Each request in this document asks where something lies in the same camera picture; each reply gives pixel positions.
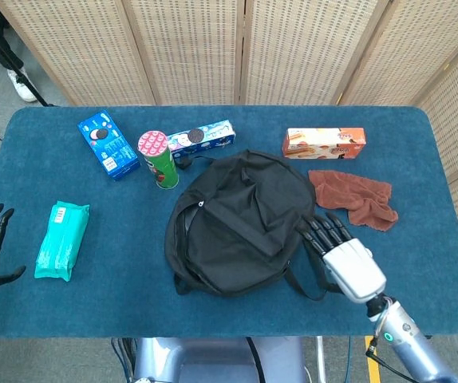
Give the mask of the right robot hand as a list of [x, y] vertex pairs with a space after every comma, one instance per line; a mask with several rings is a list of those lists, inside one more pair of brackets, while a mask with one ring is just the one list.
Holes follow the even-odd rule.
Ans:
[[305, 218], [299, 233], [322, 290], [343, 294], [357, 304], [384, 293], [386, 277], [372, 252], [335, 214]]

